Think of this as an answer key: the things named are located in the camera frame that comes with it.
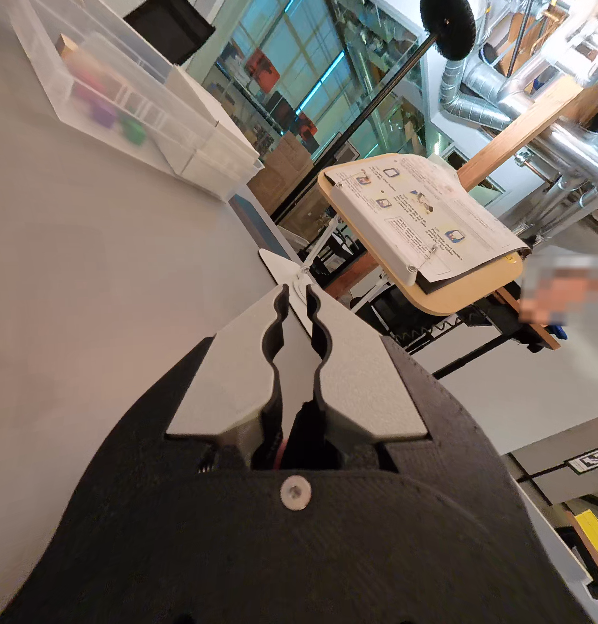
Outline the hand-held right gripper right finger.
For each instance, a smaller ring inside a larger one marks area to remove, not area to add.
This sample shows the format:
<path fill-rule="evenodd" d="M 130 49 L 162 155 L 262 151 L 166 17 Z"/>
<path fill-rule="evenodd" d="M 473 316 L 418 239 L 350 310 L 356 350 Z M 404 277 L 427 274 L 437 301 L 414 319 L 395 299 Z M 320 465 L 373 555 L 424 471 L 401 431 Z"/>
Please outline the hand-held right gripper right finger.
<path fill-rule="evenodd" d="M 335 448 L 428 435 L 383 336 L 317 285 L 306 288 L 311 345 L 321 358 L 314 399 Z"/>

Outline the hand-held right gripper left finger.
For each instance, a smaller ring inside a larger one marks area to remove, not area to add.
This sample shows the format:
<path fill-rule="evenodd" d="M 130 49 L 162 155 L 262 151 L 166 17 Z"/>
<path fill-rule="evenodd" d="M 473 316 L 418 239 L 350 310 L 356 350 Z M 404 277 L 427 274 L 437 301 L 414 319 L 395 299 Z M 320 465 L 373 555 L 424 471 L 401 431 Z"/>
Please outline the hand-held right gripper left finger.
<path fill-rule="evenodd" d="M 248 465 L 274 465 L 283 400 L 274 363 L 284 346 L 289 288 L 277 285 L 214 336 L 166 431 L 236 448 Z"/>

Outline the red cube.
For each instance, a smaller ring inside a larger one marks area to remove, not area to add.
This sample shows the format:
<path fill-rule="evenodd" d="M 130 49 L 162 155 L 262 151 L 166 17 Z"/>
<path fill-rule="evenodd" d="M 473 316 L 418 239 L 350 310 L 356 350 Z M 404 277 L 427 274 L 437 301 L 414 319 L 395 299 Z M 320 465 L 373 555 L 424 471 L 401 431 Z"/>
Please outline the red cube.
<path fill-rule="evenodd" d="M 114 81 L 105 66 L 85 51 L 75 51 L 69 57 L 67 65 L 73 74 L 85 85 L 107 98 L 113 98 Z"/>

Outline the clear plastic container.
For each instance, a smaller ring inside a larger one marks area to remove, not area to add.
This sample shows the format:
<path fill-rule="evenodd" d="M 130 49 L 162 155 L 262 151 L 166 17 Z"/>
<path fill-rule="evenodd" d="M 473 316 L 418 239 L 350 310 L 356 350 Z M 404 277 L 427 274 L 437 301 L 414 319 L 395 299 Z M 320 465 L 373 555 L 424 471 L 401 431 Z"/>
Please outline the clear plastic container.
<path fill-rule="evenodd" d="M 39 83 L 62 123 L 217 197 L 180 175 L 210 129 L 199 114 L 165 86 L 174 64 L 105 2 L 12 1 L 9 15 Z M 55 48 L 60 33 L 70 37 L 79 46 L 78 50 L 105 66 L 114 81 L 113 98 L 100 95 L 70 73 L 67 61 L 60 58 Z M 92 120 L 90 105 L 95 100 L 108 102 L 116 109 L 117 119 L 112 129 Z M 131 144 L 123 136 L 119 122 L 122 116 L 136 118 L 147 130 L 147 140 L 141 146 Z"/>

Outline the small white box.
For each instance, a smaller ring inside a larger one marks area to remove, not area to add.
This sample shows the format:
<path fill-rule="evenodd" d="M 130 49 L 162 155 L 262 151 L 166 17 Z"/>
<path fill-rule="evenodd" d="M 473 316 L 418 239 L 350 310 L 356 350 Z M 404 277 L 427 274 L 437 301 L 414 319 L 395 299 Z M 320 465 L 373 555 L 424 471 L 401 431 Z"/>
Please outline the small white box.
<path fill-rule="evenodd" d="M 220 102 L 183 68 L 174 65 L 165 86 L 199 114 L 210 129 L 180 175 L 220 199 L 229 199 L 236 188 L 264 169 L 259 153 Z"/>

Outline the printed marker tag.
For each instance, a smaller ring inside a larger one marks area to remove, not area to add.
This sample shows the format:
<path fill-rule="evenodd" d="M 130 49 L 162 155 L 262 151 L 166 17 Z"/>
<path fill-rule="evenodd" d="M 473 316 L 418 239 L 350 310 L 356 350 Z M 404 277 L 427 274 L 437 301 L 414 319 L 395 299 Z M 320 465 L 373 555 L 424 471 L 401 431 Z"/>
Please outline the printed marker tag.
<path fill-rule="evenodd" d="M 578 475 L 598 469 L 598 448 L 586 451 L 579 456 L 567 459 L 565 465 Z"/>

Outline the clear plastic bin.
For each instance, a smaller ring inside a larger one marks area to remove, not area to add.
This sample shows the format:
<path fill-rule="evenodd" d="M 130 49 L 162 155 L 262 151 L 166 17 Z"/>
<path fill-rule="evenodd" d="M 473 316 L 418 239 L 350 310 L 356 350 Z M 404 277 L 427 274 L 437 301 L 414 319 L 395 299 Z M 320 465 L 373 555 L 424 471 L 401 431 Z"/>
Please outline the clear plastic bin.
<path fill-rule="evenodd" d="M 590 574 L 573 555 L 572 551 L 568 549 L 519 484 L 514 483 L 514 485 L 522 498 L 529 519 L 543 545 L 546 555 L 560 575 L 563 584 L 570 590 L 580 606 L 583 607 L 592 622 L 596 623 L 596 605 L 589 592 L 589 585 L 592 582 Z"/>

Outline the yellow object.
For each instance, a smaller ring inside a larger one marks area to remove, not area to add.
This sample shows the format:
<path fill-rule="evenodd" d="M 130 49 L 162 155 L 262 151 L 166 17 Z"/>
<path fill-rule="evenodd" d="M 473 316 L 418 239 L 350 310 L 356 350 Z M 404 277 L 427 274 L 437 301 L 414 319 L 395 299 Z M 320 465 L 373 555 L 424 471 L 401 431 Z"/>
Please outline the yellow object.
<path fill-rule="evenodd" d="M 598 518 L 593 511 L 583 511 L 571 516 L 571 524 L 598 572 Z"/>

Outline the wooden beam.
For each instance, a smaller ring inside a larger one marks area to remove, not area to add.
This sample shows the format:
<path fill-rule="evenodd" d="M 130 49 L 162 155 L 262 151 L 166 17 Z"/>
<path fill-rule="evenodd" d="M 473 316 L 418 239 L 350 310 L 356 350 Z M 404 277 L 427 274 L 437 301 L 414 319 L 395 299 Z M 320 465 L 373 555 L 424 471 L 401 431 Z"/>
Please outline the wooden beam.
<path fill-rule="evenodd" d="M 458 170 L 459 183 L 464 190 L 470 191 L 477 186 L 521 147 L 544 131 L 583 90 L 568 75 L 562 75 L 553 81 L 524 113 Z"/>

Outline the silver air ducts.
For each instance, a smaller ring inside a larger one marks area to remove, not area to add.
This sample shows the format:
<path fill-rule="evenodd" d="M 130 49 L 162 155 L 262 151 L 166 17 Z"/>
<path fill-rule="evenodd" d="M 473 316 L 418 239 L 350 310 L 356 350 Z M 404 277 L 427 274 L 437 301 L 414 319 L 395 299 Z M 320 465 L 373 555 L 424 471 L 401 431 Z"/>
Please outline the silver air ducts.
<path fill-rule="evenodd" d="M 562 173 L 598 183 L 598 130 L 585 125 L 598 112 L 598 1 L 470 1 L 476 39 L 466 58 L 448 61 L 440 85 L 443 113 L 487 129 L 505 130 L 562 75 L 583 87 L 561 116 L 525 146 Z M 519 17 L 524 34 L 503 50 L 522 50 L 509 77 L 499 61 L 481 58 L 492 34 L 507 35 Z"/>

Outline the black monitor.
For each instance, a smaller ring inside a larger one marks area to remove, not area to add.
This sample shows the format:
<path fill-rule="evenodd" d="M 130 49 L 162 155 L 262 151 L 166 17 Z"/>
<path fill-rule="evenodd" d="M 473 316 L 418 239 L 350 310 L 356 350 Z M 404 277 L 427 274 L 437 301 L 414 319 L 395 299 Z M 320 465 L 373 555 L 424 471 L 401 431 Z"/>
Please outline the black monitor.
<path fill-rule="evenodd" d="M 174 65 L 188 61 L 216 31 L 190 1 L 145 1 L 123 19 Z"/>

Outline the black stanchion pole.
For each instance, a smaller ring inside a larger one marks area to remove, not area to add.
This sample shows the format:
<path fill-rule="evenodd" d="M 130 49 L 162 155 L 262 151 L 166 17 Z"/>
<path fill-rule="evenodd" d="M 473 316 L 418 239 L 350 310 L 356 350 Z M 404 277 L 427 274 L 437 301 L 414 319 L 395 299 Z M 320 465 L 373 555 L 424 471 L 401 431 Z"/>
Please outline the black stanchion pole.
<path fill-rule="evenodd" d="M 328 146 L 310 171 L 300 180 L 278 208 L 272 219 L 279 224 L 295 207 L 305 191 L 326 167 L 332 165 L 337 152 L 372 116 L 381 103 L 392 93 L 394 88 L 417 66 L 420 59 L 435 46 L 440 55 L 447 60 L 462 60 L 472 50 L 477 29 L 474 13 L 468 1 L 421 1 L 420 18 L 427 33 L 426 39 L 418 46 L 404 64 L 388 80 L 381 90 L 369 101 L 356 116 L 349 127 Z"/>

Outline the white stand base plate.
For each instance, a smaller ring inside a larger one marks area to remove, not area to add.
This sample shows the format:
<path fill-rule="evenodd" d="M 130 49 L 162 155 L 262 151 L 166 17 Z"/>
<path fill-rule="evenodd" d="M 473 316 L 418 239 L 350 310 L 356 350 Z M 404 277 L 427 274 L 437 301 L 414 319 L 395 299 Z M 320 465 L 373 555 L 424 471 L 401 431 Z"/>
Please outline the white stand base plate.
<path fill-rule="evenodd" d="M 261 261 L 268 270 L 272 279 L 278 285 L 287 285 L 289 291 L 289 308 L 298 321 L 303 325 L 306 334 L 312 336 L 312 321 L 308 316 L 307 291 L 309 285 L 317 290 L 324 290 L 311 276 L 310 270 L 280 254 L 260 248 L 258 250 Z"/>

